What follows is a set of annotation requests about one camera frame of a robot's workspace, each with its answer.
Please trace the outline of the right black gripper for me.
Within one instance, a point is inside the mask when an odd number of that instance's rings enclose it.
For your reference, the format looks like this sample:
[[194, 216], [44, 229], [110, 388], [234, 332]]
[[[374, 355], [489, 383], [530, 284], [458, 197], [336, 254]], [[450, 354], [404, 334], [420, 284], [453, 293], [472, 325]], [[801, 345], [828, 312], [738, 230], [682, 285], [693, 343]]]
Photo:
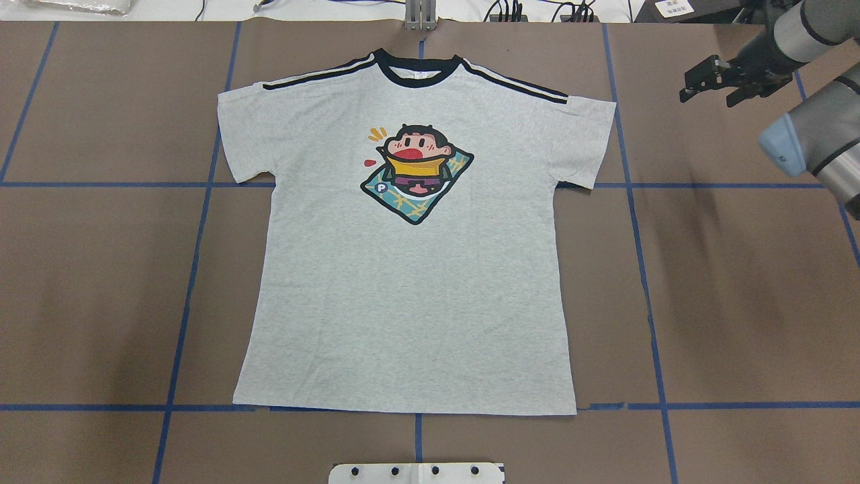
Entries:
[[744, 67], [739, 59], [718, 59], [714, 61], [718, 71], [716, 79], [685, 81], [684, 88], [679, 91], [679, 101], [690, 101], [695, 95], [707, 91], [732, 88], [732, 93], [726, 96], [728, 108], [733, 108], [743, 101], [760, 95], [772, 95], [793, 81], [793, 75], [776, 74], [765, 69]]

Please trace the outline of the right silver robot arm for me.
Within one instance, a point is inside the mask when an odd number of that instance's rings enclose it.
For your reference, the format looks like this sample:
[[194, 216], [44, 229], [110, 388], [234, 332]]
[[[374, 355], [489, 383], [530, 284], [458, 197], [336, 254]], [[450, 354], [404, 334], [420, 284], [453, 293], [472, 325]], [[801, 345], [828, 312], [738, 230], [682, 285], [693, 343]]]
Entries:
[[[729, 89], [729, 108], [801, 82], [815, 61], [858, 43], [857, 1], [741, 1], [740, 21], [764, 30], [731, 59], [714, 54], [684, 74], [679, 101]], [[762, 131], [758, 144], [787, 177], [811, 175], [851, 218], [859, 208], [858, 64], [847, 67]]]

